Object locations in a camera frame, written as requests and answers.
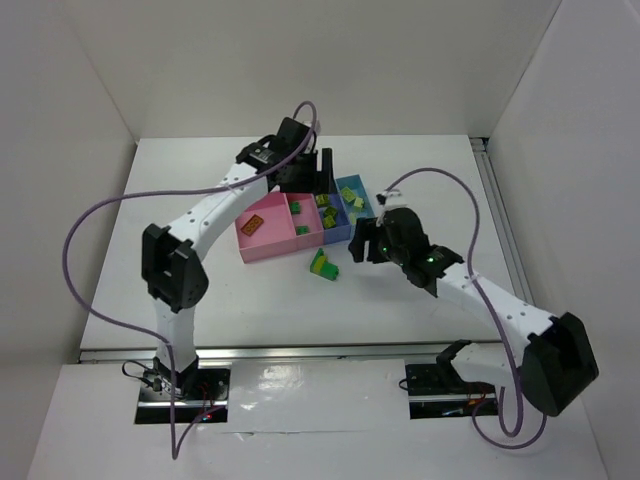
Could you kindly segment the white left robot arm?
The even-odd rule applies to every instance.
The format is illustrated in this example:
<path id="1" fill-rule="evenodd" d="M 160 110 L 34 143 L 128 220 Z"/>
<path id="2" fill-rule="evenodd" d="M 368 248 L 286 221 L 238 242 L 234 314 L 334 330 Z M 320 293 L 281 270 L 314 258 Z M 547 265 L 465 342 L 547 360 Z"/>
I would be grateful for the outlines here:
<path id="1" fill-rule="evenodd" d="M 156 331 L 162 337 L 154 369 L 180 393 L 194 383 L 198 356 L 194 316 L 209 279 L 203 262 L 218 237 L 255 202 L 276 187 L 295 184 L 311 192 L 328 181 L 331 167 L 316 170 L 316 133 L 293 118 L 276 134 L 244 147 L 216 186 L 168 225 L 149 225 L 142 234 L 142 278 L 153 298 Z"/>

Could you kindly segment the green yellow lego assembly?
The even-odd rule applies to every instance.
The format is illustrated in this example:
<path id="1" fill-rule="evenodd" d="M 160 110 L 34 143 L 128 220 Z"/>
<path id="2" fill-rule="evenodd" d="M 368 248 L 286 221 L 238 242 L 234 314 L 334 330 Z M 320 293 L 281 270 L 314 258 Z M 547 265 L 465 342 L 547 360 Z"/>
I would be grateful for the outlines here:
<path id="1" fill-rule="evenodd" d="M 311 273 L 329 281 L 335 281 L 339 276 L 339 267 L 331 263 L 322 248 L 319 248 L 311 261 Z"/>

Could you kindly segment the lime lego brick long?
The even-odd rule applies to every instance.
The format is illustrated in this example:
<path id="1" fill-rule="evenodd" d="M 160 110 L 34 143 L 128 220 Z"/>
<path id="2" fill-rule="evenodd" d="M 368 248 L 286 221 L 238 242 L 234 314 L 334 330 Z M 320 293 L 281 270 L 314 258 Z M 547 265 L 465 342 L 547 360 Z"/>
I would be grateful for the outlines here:
<path id="1" fill-rule="evenodd" d="M 348 187 L 342 188 L 340 190 L 340 195 L 346 203 L 350 203 L 356 198 L 354 192 Z"/>

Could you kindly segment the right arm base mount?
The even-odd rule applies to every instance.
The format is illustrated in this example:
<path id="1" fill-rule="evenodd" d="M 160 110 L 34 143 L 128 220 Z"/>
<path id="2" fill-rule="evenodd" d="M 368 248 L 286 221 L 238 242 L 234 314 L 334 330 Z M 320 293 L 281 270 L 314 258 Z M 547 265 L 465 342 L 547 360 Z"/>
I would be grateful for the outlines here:
<path id="1" fill-rule="evenodd" d="M 452 361 L 470 344 L 468 340 L 456 341 L 430 363 L 405 366 L 405 377 L 398 381 L 398 387 L 408 395 L 412 420 L 470 417 L 475 408 L 479 416 L 498 415 L 495 388 L 466 382 L 453 369 Z"/>

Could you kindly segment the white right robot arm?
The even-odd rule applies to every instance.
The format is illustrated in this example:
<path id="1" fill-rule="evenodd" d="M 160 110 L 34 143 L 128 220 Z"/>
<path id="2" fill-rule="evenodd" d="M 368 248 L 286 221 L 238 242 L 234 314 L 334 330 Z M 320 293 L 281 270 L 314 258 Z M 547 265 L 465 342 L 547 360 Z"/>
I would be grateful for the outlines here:
<path id="1" fill-rule="evenodd" d="M 506 345 L 458 340 L 442 351 L 436 363 L 449 382 L 507 387 L 517 380 L 536 410 L 556 417 L 598 377 L 578 317 L 569 312 L 557 316 L 529 305 L 469 270 L 459 254 L 429 241 L 411 209 L 358 219 L 348 249 L 357 263 L 398 265 L 417 288 L 504 330 Z"/>

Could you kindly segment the lime lego brick pair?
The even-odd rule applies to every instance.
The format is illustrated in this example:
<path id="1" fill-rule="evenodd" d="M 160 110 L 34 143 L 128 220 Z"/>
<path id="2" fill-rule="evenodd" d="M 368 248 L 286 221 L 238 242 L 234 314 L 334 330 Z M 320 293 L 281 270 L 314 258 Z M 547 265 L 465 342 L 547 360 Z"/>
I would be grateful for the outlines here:
<path id="1" fill-rule="evenodd" d="M 330 204 L 329 196 L 327 194 L 316 195 L 315 202 L 318 208 L 327 207 Z"/>

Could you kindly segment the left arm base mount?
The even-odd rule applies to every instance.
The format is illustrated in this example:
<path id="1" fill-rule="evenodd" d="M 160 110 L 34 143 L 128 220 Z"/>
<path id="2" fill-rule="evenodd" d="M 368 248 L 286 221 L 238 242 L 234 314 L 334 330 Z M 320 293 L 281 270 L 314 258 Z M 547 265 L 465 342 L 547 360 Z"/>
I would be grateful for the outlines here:
<path id="1" fill-rule="evenodd" d="M 170 423 L 171 387 L 166 379 L 149 365 L 127 360 L 121 365 L 125 377 L 136 380 L 140 387 L 134 423 L 160 425 Z M 226 423 L 231 370 L 205 368 L 196 372 L 188 390 L 177 390 L 176 423 L 189 424 L 198 415 L 201 423 Z"/>

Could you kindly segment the brown lego plate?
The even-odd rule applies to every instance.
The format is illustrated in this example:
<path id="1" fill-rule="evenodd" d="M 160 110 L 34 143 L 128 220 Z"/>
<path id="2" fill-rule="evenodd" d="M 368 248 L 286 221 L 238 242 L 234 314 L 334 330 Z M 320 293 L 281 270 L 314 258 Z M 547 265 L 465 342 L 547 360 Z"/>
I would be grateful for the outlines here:
<path id="1" fill-rule="evenodd" d="M 241 227 L 241 232 L 252 236 L 264 224 L 264 219 L 257 214 L 252 215 Z"/>

